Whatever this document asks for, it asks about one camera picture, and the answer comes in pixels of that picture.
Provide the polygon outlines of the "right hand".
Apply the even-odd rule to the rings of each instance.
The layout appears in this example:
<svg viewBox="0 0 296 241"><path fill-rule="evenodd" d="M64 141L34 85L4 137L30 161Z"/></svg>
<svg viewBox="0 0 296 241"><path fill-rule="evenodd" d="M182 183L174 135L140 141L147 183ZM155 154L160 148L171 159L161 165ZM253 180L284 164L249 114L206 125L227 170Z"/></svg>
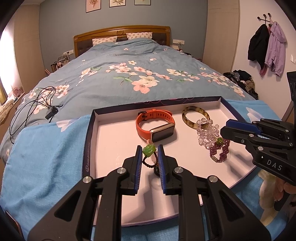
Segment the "right hand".
<svg viewBox="0 0 296 241"><path fill-rule="evenodd" d="M274 200L280 201L283 198L284 192L287 192L288 194L295 194L296 187L276 177Z"/></svg>

